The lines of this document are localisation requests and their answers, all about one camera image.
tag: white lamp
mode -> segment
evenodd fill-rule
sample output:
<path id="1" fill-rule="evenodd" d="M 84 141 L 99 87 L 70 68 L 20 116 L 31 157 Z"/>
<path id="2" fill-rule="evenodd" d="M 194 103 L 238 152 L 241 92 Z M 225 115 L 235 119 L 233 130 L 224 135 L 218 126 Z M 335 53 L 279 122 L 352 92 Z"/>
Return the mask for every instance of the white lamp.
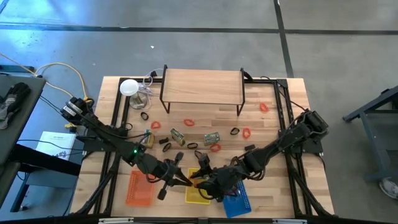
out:
<path id="1" fill-rule="evenodd" d="M 145 108 L 148 99 L 147 96 L 139 91 L 139 84 L 133 79 L 124 80 L 120 84 L 120 92 L 124 96 L 130 96 L 130 106 L 134 109 Z"/>

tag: yellow basket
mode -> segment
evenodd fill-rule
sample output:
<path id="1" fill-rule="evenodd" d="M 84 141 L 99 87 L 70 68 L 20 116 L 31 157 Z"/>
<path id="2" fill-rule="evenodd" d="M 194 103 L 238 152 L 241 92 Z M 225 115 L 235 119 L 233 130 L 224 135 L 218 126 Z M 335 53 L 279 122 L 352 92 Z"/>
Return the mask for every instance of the yellow basket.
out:
<path id="1" fill-rule="evenodd" d="M 194 172 L 198 171 L 199 168 L 189 168 L 188 169 L 188 177 L 190 177 Z M 193 185 L 199 184 L 200 182 L 205 181 L 206 179 L 189 179 L 191 182 L 193 182 Z M 200 190 L 201 193 L 209 197 L 206 193 L 206 190 Z M 185 202 L 186 203 L 197 203 L 197 204 L 202 204 L 202 205 L 209 205 L 210 200 L 204 199 L 202 196 L 199 194 L 199 190 L 197 188 L 194 188 L 194 186 L 191 187 L 185 187 Z"/>

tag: yellow cable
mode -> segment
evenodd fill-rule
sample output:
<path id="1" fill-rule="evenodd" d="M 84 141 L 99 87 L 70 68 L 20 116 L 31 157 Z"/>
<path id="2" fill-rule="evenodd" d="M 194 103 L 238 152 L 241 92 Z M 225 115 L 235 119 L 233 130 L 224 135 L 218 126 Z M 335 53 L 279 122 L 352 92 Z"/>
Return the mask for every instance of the yellow cable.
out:
<path id="1" fill-rule="evenodd" d="M 39 69 L 36 70 L 36 76 L 37 76 L 38 72 L 39 72 L 41 69 L 46 68 L 46 67 L 49 67 L 49 66 L 51 66 L 51 65 L 63 65 L 63 66 L 66 66 L 66 67 L 72 69 L 73 71 L 75 71 L 75 72 L 78 74 L 79 78 L 80 78 L 81 87 L 83 88 L 83 94 L 84 94 L 84 96 L 85 96 L 85 100 L 88 98 L 88 97 L 87 97 L 87 94 L 86 94 L 85 82 L 83 81 L 83 77 L 81 76 L 81 74 L 80 74 L 80 72 L 79 72 L 78 70 L 76 70 L 75 68 L 73 68 L 72 66 L 70 66 L 70 65 L 68 65 L 68 64 L 61 63 L 61 62 L 54 62 L 54 63 L 50 63 L 50 64 L 43 65 L 43 66 L 41 66 Z M 53 85 L 51 85 L 51 84 L 49 84 L 49 85 L 50 85 L 51 87 L 53 87 L 53 88 L 56 88 L 56 89 L 59 89 L 59 90 L 63 90 L 63 89 L 58 88 L 58 87 L 56 87 L 56 86 L 53 86 Z"/>
<path id="2" fill-rule="evenodd" d="M 70 66 L 70 65 L 68 65 L 68 64 L 65 64 L 65 63 L 61 63 L 61 62 L 54 62 L 54 63 L 50 63 L 50 64 L 47 64 L 47 65 L 43 65 L 43 66 L 41 66 L 39 69 L 37 69 L 36 72 L 32 72 L 32 71 L 30 71 L 29 69 L 27 69 L 25 66 L 21 65 L 21 64 L 18 63 L 17 61 L 15 61 L 15 60 L 13 60 L 13 59 L 7 57 L 7 56 L 5 56 L 4 54 L 0 53 L 0 55 L 3 56 L 3 57 L 5 57 L 5 58 L 8 59 L 8 60 L 14 62 L 15 64 L 17 64 L 18 66 L 20 66 L 20 67 L 23 68 L 24 70 L 27 70 L 28 72 L 30 72 L 31 74 L 33 74 L 34 77 L 36 77 L 36 76 L 38 75 L 38 72 L 39 72 L 41 69 L 45 68 L 45 67 L 48 67 L 48 66 L 51 66 L 51 65 L 63 65 L 63 66 L 66 66 L 66 67 L 72 69 L 73 71 L 75 71 L 75 72 L 79 75 L 79 78 L 80 78 L 80 81 L 81 81 L 81 86 L 83 87 L 83 94 L 84 94 L 84 96 L 85 96 L 85 100 L 88 99 L 87 94 L 86 94 L 85 83 L 84 83 L 84 81 L 83 81 L 83 77 L 81 76 L 80 72 L 79 72 L 78 70 L 76 70 L 75 68 L 73 68 L 72 66 Z M 73 97 L 73 95 L 72 95 L 71 93 L 69 93 L 68 91 L 64 90 L 63 88 L 57 87 L 57 86 L 55 86 L 55 85 L 53 85 L 53 84 L 51 84 L 51 83 L 49 83 L 49 82 L 47 82 L 47 81 L 46 81 L 46 84 L 49 85 L 49 86 L 51 86 L 51 87 L 54 88 L 54 89 L 63 91 L 64 93 L 68 94 L 70 97 Z"/>

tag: black rubber band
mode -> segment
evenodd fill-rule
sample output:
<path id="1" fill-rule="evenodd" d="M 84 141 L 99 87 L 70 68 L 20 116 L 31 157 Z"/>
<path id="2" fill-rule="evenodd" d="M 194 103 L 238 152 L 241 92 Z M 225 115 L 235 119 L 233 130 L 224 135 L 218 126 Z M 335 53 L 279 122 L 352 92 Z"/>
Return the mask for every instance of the black rubber band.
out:
<path id="1" fill-rule="evenodd" d="M 159 140 L 159 144 L 165 144 L 167 142 L 169 142 L 169 137 Z"/>
<path id="2" fill-rule="evenodd" d="M 145 113 L 145 112 L 141 112 L 141 118 L 142 118 L 144 121 L 146 121 L 146 120 L 149 119 L 149 115 L 148 115 L 147 113 Z"/>
<path id="3" fill-rule="evenodd" d="M 252 150 L 252 149 L 255 149 L 255 148 L 256 148 L 256 145 L 252 144 L 252 145 L 250 145 L 250 146 L 246 146 L 246 147 L 244 148 L 244 150 L 245 150 L 245 151 L 249 151 L 249 150 Z"/>
<path id="4" fill-rule="evenodd" d="M 189 149 L 196 149 L 197 147 L 198 147 L 198 143 L 195 143 L 195 142 L 187 144 L 187 148 L 189 148 Z"/>
<path id="5" fill-rule="evenodd" d="M 233 128 L 230 132 L 231 135 L 237 135 L 241 130 L 239 128 Z"/>
<path id="6" fill-rule="evenodd" d="M 163 152 L 167 152 L 167 150 L 169 150 L 171 147 L 172 147 L 172 144 L 171 144 L 171 143 L 167 143 L 167 144 L 163 147 L 162 151 L 163 151 Z"/>

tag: black floor stripe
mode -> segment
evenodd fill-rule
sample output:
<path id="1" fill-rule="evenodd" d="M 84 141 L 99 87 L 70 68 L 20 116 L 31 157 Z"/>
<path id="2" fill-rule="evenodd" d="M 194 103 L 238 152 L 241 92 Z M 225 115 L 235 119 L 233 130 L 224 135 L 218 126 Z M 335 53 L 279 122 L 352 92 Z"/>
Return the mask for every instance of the black floor stripe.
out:
<path id="1" fill-rule="evenodd" d="M 2 3 L 0 4 L 0 14 L 4 10 L 4 8 L 7 6 L 8 1 L 10 1 L 10 0 L 3 0 Z"/>
<path id="2" fill-rule="evenodd" d="M 398 35 L 398 30 L 309 30 L 286 29 L 286 34 L 316 34 L 316 35 Z"/>
<path id="3" fill-rule="evenodd" d="M 10 25 L 1 24 L 0 29 L 9 30 L 47 30 L 47 31 L 92 31 L 92 32 L 210 32 L 210 33 L 246 33 L 277 34 L 278 29 L 252 28 L 181 28 L 181 27 L 98 27 L 63 25 Z"/>
<path id="4" fill-rule="evenodd" d="M 4 0 L 0 9 L 5 7 Z M 218 32 L 247 34 L 278 34 L 280 29 L 257 28 L 183 28 L 183 27 L 101 27 L 101 26 L 65 26 L 51 24 L 2 24 L 2 30 L 41 30 L 41 31 L 88 31 L 88 32 Z M 285 34 L 313 35 L 398 35 L 398 30 L 312 30 L 282 29 Z"/>
<path id="5" fill-rule="evenodd" d="M 282 12 L 278 0 L 274 0 L 276 19 L 279 28 L 280 44 L 282 46 L 282 53 L 284 56 L 287 78 L 294 78 L 292 62 L 290 61 L 289 48 L 287 46 L 287 39 L 285 34 L 284 21 L 282 19 Z"/>

